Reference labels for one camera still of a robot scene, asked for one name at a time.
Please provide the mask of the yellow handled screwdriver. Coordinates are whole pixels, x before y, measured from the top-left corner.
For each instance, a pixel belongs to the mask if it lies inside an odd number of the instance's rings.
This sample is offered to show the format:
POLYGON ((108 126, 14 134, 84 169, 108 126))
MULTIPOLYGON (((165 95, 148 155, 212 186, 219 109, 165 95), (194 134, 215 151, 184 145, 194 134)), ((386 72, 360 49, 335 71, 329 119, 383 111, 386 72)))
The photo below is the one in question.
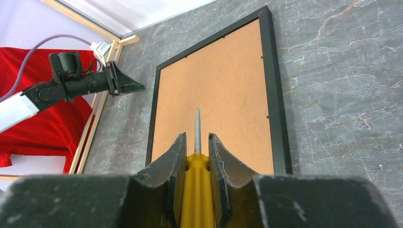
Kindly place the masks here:
POLYGON ((186 157, 181 228, 214 228, 214 206, 210 177, 210 159, 202 153, 201 115, 195 116, 194 154, 186 157))

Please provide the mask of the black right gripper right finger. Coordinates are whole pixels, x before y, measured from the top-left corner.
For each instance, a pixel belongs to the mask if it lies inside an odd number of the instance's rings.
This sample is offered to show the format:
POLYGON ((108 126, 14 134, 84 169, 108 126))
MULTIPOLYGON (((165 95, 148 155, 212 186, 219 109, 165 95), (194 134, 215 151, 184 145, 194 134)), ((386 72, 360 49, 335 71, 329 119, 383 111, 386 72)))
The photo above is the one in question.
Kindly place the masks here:
POLYGON ((262 175, 209 135, 220 228, 395 228, 376 186, 357 176, 262 175))

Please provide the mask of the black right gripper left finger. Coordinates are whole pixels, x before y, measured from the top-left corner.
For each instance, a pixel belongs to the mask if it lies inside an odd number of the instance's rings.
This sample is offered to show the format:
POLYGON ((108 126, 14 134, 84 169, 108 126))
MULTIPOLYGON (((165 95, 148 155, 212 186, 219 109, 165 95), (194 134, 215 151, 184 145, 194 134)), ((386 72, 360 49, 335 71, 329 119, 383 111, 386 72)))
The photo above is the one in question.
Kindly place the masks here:
POLYGON ((0 199, 3 228, 176 228, 186 134, 134 175, 33 175, 0 199))

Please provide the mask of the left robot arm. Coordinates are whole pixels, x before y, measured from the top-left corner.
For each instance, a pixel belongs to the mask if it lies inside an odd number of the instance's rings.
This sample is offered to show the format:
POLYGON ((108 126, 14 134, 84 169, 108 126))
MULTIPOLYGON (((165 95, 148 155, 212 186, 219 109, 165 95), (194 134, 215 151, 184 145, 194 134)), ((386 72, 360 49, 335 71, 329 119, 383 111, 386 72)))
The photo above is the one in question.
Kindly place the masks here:
POLYGON ((52 79, 18 92, 0 103, 0 131, 56 105, 73 102, 75 97, 107 91, 112 96, 140 92, 145 86, 124 74, 115 61, 107 62, 98 72, 83 70, 78 52, 49 55, 52 79))

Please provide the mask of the black picture frame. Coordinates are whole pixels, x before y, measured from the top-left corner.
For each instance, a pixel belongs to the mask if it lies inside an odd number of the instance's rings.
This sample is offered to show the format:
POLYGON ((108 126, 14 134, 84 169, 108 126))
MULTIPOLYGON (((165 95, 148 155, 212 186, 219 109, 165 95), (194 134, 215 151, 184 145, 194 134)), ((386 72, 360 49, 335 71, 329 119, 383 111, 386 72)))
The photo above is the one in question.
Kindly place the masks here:
POLYGON ((291 174, 287 122, 273 17, 264 6, 159 64, 146 164, 180 133, 194 150, 201 110, 202 152, 216 134, 226 149, 262 174, 291 174))

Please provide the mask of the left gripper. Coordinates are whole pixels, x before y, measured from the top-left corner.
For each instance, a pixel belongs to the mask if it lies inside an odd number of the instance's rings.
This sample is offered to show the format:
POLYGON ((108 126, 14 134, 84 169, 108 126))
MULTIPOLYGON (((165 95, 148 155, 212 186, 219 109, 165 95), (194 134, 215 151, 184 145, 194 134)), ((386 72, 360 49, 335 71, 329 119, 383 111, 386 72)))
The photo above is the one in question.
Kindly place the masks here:
POLYGON ((123 73, 115 61, 106 63, 105 74, 108 81, 108 92, 112 96, 126 95, 145 90, 145 86, 123 73))

